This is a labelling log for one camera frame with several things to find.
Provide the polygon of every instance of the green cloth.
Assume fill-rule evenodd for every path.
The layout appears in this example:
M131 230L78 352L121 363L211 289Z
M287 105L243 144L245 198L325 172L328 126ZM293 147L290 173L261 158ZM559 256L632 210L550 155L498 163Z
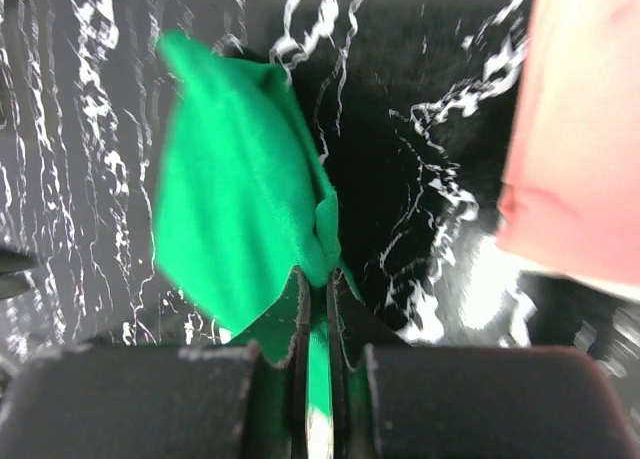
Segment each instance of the green cloth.
M180 80L154 213L156 262L237 335L299 265L312 287L340 263L338 200L281 67L159 41ZM312 330L309 401L330 411L326 321Z

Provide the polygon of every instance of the pink cloth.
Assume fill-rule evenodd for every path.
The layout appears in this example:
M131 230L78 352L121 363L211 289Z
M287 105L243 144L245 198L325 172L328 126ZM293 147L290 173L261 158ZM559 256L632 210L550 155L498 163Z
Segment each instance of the pink cloth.
M640 284L640 0L535 0L498 247Z

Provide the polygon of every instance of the black plastic part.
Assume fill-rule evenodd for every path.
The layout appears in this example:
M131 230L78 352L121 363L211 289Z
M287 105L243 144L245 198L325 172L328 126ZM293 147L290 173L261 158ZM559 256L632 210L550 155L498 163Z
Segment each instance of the black plastic part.
M289 458L287 369L249 347L96 347L30 362L0 457Z
M33 256L0 246L0 275L15 274L36 266Z
M307 374L311 334L311 292L309 283L298 267L289 273L278 300L256 319L230 345L261 344L266 358L277 365L287 364L291 370L290 430L292 457L307 457Z
M19 296L31 289L31 283L24 274L0 276L0 301Z
M379 457L631 459L624 414L572 348L368 348Z
M356 299L339 269L333 271L327 286L327 319L333 457L373 458L372 410L363 350L367 344L400 348L409 345Z

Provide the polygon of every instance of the green fabric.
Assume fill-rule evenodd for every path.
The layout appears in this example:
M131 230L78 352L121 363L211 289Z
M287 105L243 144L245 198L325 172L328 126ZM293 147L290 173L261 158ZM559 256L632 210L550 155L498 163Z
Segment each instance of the green fabric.
M299 265L340 263L338 200L284 71L219 57L179 32L158 44L180 80L154 213L156 262L233 335ZM312 331L309 401L330 411L326 320Z

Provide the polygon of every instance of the pink fabric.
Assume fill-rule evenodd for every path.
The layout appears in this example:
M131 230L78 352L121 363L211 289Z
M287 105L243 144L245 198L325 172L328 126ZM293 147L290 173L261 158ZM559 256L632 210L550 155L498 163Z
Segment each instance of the pink fabric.
M498 247L640 284L640 0L536 0Z

